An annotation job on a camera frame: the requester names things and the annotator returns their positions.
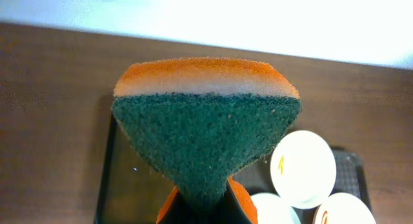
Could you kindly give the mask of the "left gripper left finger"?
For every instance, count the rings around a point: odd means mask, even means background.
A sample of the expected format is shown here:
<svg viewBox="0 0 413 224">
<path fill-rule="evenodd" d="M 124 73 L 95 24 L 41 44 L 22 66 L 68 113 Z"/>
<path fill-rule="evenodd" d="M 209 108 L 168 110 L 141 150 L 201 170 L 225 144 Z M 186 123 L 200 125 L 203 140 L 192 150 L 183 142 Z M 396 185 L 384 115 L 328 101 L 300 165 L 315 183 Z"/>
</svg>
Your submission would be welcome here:
<svg viewBox="0 0 413 224">
<path fill-rule="evenodd" d="M 174 187 L 157 215 L 156 223 L 193 223 L 194 211 L 177 187 Z"/>
</svg>

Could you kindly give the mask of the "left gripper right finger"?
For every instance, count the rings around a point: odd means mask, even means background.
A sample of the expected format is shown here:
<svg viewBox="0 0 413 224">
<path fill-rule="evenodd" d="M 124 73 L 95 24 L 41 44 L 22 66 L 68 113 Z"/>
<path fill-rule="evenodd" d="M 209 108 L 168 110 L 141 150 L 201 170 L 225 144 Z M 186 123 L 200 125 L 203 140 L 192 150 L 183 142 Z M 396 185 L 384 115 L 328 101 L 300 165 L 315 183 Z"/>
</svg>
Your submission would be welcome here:
<svg viewBox="0 0 413 224">
<path fill-rule="evenodd" d="M 222 223 L 258 224 L 257 208 L 247 190 L 229 177 L 222 200 Z"/>
</svg>

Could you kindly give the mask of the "white plate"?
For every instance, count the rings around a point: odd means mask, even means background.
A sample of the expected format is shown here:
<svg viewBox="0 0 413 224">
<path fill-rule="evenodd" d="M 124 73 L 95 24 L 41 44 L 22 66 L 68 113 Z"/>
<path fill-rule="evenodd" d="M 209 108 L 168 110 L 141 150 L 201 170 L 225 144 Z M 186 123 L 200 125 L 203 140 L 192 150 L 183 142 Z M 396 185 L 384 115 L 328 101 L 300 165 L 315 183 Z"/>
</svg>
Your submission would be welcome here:
<svg viewBox="0 0 413 224">
<path fill-rule="evenodd" d="M 270 161 L 276 192 L 298 209 L 322 204 L 332 192 L 336 173 L 332 149 L 321 136 L 308 130 L 287 134 L 275 147 Z"/>
<path fill-rule="evenodd" d="M 316 210 L 313 224 L 376 224 L 372 212 L 356 196 L 339 192 Z"/>
<path fill-rule="evenodd" d="M 261 192 L 251 196 L 258 224 L 301 224 L 296 211 L 278 195 Z"/>
</svg>

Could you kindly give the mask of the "orange green scrub sponge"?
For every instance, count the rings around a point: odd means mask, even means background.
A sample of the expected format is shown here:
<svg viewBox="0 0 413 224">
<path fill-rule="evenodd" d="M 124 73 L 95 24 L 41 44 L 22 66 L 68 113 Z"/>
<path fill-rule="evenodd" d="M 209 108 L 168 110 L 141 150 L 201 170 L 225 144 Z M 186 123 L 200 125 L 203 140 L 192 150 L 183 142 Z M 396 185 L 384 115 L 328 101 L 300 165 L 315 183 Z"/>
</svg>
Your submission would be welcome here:
<svg viewBox="0 0 413 224">
<path fill-rule="evenodd" d="M 134 150 L 199 206 L 270 153 L 300 111 L 299 92 L 271 65 L 206 57 L 132 65 L 112 105 Z"/>
</svg>

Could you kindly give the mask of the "small dark water tray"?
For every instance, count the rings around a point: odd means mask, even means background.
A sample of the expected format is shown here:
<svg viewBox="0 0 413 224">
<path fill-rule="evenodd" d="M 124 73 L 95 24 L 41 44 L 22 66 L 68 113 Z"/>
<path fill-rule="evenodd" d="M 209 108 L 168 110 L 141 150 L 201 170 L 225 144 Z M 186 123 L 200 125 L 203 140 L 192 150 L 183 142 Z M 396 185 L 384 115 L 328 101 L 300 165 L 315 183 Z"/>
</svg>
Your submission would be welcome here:
<svg viewBox="0 0 413 224">
<path fill-rule="evenodd" d="M 174 188 L 130 147 L 110 118 L 95 223 L 155 223 Z"/>
</svg>

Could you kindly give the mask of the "large brown serving tray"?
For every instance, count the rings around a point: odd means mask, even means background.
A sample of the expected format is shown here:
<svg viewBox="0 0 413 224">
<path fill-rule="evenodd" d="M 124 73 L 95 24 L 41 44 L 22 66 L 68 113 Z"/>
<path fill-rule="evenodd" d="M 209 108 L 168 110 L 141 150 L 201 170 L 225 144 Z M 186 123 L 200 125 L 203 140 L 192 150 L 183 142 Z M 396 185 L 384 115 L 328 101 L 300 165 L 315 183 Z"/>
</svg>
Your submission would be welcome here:
<svg viewBox="0 0 413 224">
<path fill-rule="evenodd" d="M 341 148 L 333 148 L 332 152 L 336 161 L 337 173 L 334 187 L 329 196 L 339 192 L 349 193 L 359 198 L 371 211 L 363 165 L 358 156 Z M 270 163 L 266 164 L 263 161 L 253 163 L 236 174 L 234 180 L 242 184 L 251 196 L 261 192 L 278 195 L 270 176 Z M 312 223 L 319 206 L 312 209 L 291 207 L 296 211 L 301 223 Z"/>
</svg>

